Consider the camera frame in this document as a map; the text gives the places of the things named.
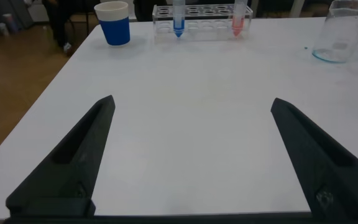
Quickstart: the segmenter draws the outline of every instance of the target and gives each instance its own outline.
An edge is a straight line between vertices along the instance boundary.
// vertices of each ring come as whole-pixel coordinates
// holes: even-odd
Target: white cup rim
[[[107,5],[112,5],[112,9],[103,9]],[[103,12],[114,12],[118,10],[122,10],[128,7],[128,3],[122,1],[109,1],[109,2],[102,2],[94,6],[95,11],[103,11]]]

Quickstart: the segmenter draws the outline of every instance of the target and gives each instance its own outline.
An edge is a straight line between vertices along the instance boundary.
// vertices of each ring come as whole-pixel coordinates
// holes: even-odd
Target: black chair
[[[100,0],[77,0],[75,1],[75,13],[74,15],[85,15],[85,22],[86,22],[86,35],[89,35],[90,33],[90,22],[89,22],[89,16],[90,14],[94,14],[94,6],[99,4]],[[71,24],[71,27],[73,28],[73,31],[75,33],[74,23],[69,18],[69,23]]]

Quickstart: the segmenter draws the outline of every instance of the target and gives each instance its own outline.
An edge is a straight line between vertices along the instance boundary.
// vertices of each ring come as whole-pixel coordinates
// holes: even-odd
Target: wooden floor
[[[75,23],[75,29],[78,46],[86,38],[85,25]],[[0,36],[0,144],[68,59],[44,26]]]

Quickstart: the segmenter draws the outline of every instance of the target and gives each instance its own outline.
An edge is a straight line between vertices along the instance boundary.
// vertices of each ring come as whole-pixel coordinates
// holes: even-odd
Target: sneaker
[[[63,46],[63,51],[67,56],[71,56],[74,53],[73,46],[69,42],[65,43]]]

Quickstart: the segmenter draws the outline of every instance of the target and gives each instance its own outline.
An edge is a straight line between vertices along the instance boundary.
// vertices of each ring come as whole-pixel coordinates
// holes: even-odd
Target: blue liquid residue
[[[177,35],[177,37],[180,37],[183,33],[183,31],[185,30],[185,20],[182,19],[180,26],[176,26],[177,23],[175,20],[173,20],[173,31],[174,33]]]

